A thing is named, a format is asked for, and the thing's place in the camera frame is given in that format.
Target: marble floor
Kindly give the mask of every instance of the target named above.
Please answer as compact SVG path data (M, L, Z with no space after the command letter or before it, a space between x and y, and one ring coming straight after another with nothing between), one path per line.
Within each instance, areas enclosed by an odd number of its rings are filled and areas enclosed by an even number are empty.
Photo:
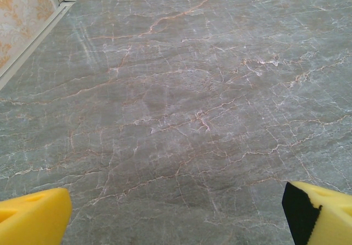
M78 0L0 91L0 199L63 245L293 244L287 180L352 194L351 0Z

